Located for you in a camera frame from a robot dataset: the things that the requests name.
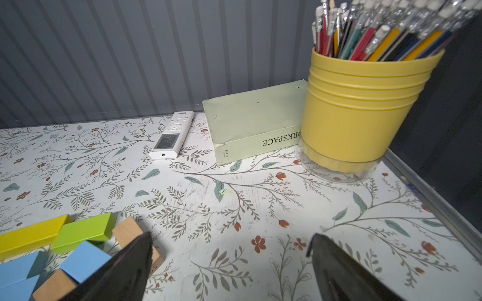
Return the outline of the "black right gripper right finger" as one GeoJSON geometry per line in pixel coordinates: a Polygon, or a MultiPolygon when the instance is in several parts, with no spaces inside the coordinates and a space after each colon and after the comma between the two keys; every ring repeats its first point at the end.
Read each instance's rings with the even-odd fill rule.
{"type": "Polygon", "coordinates": [[[311,238],[307,256],[323,300],[401,300],[325,235],[311,238]]]}

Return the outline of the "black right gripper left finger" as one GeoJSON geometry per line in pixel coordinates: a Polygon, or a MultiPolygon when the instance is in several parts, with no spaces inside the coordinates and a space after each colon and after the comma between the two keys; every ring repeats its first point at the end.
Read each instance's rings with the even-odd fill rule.
{"type": "Polygon", "coordinates": [[[152,254],[153,240],[145,232],[62,300],[142,300],[152,254]]]}

